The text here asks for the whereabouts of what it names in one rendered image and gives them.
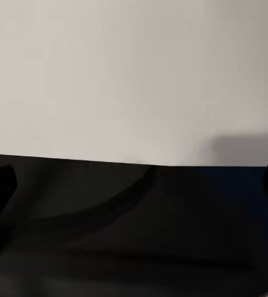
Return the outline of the monitor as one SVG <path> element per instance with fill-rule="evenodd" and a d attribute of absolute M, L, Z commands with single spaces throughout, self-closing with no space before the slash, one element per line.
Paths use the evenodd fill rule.
<path fill-rule="evenodd" d="M 268 166 L 268 0 L 0 0 L 0 155 L 152 165 L 0 241 L 108 215 L 157 165 Z"/>

